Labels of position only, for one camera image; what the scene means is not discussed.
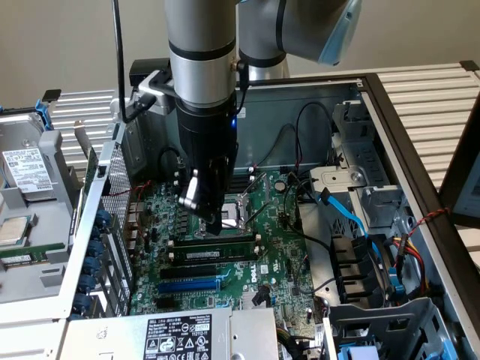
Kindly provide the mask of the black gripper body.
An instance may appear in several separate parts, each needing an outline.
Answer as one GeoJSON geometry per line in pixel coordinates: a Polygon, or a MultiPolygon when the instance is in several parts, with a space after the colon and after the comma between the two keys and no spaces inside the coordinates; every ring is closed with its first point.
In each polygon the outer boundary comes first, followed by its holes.
{"type": "Polygon", "coordinates": [[[214,107],[175,101],[178,133],[190,166],[200,173],[230,177],[238,151],[236,95],[214,107]]]}

